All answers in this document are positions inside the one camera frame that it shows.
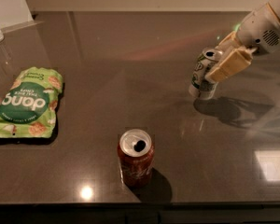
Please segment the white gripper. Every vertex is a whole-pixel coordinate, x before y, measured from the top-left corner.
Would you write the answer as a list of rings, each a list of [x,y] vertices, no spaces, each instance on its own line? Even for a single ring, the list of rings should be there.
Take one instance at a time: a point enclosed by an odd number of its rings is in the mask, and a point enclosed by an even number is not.
[[[259,55],[280,49],[280,7],[267,3],[249,13],[237,32],[232,31],[218,43],[217,49],[228,51],[228,54],[205,75],[205,79],[218,83],[245,70],[253,60],[253,50],[247,48],[257,48]]]

